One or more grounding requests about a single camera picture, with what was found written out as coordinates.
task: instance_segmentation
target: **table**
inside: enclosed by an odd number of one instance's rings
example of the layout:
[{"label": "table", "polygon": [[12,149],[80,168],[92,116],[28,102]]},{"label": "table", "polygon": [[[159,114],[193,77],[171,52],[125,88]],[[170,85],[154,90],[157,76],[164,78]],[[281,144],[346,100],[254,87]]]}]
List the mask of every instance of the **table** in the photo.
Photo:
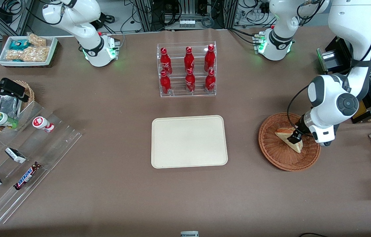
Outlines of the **table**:
[{"label": "table", "polygon": [[[371,236],[371,123],[342,124],[307,171],[281,171],[258,147],[263,120],[317,75],[316,48],[333,37],[327,27],[301,27],[291,52],[272,62],[227,30],[128,35],[119,60],[103,68],[74,38],[59,38],[53,68],[0,66],[0,78],[28,82],[42,106],[83,133],[0,236]],[[217,95],[160,98],[157,43],[213,40]],[[291,111],[309,106],[303,93]],[[201,115],[225,120],[228,163],[153,168],[152,120]]]}]

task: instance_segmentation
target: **clear acrylic display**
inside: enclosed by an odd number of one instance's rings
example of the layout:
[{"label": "clear acrylic display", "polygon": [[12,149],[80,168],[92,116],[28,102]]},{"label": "clear acrylic display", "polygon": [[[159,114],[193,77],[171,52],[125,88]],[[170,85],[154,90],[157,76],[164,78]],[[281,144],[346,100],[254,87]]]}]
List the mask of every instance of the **clear acrylic display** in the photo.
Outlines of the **clear acrylic display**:
[{"label": "clear acrylic display", "polygon": [[[207,72],[204,70],[205,66],[205,55],[208,51],[208,45],[213,44],[214,53],[216,55],[216,42],[186,42],[186,43],[159,43],[157,46],[157,66],[158,66],[158,83],[159,83],[159,94],[160,97],[169,96],[215,96],[216,95],[216,83],[217,83],[217,73],[216,73],[216,61],[214,60],[214,72],[216,77],[215,88],[212,93],[207,93],[205,91],[205,81]],[[196,89],[194,92],[187,92],[186,90],[186,72],[184,69],[184,56],[186,54],[186,47],[190,46],[193,50],[194,56],[194,76],[196,77]],[[164,94],[162,92],[162,86],[160,85],[160,72],[162,71],[162,66],[160,65],[160,49],[166,48],[172,63],[172,74],[169,75],[171,80],[171,94]]]},{"label": "clear acrylic display", "polygon": [[[34,128],[32,121],[37,116],[45,117],[55,125],[55,129],[47,133]],[[79,132],[35,101],[20,113],[18,120],[16,129],[5,128],[0,132],[0,223],[8,220],[81,137]],[[26,161],[22,164],[13,161],[5,153],[6,147],[18,150],[26,157]],[[42,167],[20,190],[16,190],[13,185],[35,161]]]}]

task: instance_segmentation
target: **wicker basket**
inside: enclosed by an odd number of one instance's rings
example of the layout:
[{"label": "wicker basket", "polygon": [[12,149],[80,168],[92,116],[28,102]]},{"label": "wicker basket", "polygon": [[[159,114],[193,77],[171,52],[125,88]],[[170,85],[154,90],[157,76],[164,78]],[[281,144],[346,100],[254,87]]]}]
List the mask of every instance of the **wicker basket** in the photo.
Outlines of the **wicker basket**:
[{"label": "wicker basket", "polygon": [[[19,85],[22,85],[25,90],[24,93],[29,96],[29,100],[26,103],[21,104],[21,111],[23,111],[24,108],[26,108],[27,105],[29,105],[30,102],[35,100],[35,93],[33,90],[29,87],[29,84],[27,84],[24,81],[14,81]],[[0,131],[2,131],[5,127],[0,126]]]},{"label": "wicker basket", "polygon": [[[296,123],[300,116],[290,114],[290,119]],[[303,149],[298,154],[275,135],[277,129],[289,127],[291,125],[286,113],[268,117],[259,129],[259,146],[264,156],[276,167],[285,171],[303,171],[314,165],[319,158],[320,145],[313,138],[303,136]]]}]

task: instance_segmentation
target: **coca-cola bottle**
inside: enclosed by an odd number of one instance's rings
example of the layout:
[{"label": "coca-cola bottle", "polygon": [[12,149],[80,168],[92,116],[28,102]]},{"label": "coca-cola bottle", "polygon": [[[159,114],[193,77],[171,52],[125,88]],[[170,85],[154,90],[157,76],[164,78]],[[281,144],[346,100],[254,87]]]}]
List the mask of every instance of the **coca-cola bottle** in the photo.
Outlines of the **coca-cola bottle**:
[{"label": "coca-cola bottle", "polygon": [[207,93],[213,93],[215,82],[216,82],[216,78],[214,77],[214,70],[209,69],[208,76],[206,77],[206,82],[205,82],[205,91]]},{"label": "coca-cola bottle", "polygon": [[191,53],[191,47],[187,46],[185,48],[185,57],[184,57],[184,70],[187,72],[187,69],[194,69],[194,56]]},{"label": "coca-cola bottle", "polygon": [[172,65],[171,65],[171,58],[168,56],[166,52],[166,48],[160,49],[160,65],[162,66],[162,70],[165,70],[169,75],[172,74]]},{"label": "coca-cola bottle", "polygon": [[208,52],[206,52],[205,55],[205,72],[207,72],[209,69],[213,69],[214,66],[214,45],[210,44],[208,46]]},{"label": "coca-cola bottle", "polygon": [[162,86],[162,92],[164,94],[171,94],[171,81],[169,77],[166,75],[165,71],[160,72],[160,85]]},{"label": "coca-cola bottle", "polygon": [[187,69],[187,75],[185,77],[185,90],[187,90],[187,92],[194,92],[196,88],[195,82],[196,78],[193,75],[193,69]]}]

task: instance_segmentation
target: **white robotic arm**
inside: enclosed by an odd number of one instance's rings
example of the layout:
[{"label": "white robotic arm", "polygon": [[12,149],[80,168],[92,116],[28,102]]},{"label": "white robotic arm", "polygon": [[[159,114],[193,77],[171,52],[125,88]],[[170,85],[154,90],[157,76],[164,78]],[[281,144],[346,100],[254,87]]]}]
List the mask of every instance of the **white robotic arm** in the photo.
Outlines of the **white robotic arm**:
[{"label": "white robotic arm", "polygon": [[105,66],[118,55],[113,38],[100,36],[89,23],[99,19],[101,9],[95,0],[59,0],[42,8],[44,19],[52,26],[71,33],[83,47],[93,66]]},{"label": "white robotic arm", "polygon": [[292,39],[300,26],[300,16],[323,12],[329,0],[270,0],[270,13],[276,18],[273,29],[266,29],[258,34],[258,53],[268,60],[278,61],[285,57],[292,45]]},{"label": "white robotic arm", "polygon": [[353,46],[352,68],[347,76],[335,73],[312,80],[307,93],[313,108],[296,124],[298,129],[288,138],[292,143],[311,132],[317,143],[330,145],[339,124],[357,112],[358,102],[369,90],[371,0],[334,0],[328,23],[333,33]]}]

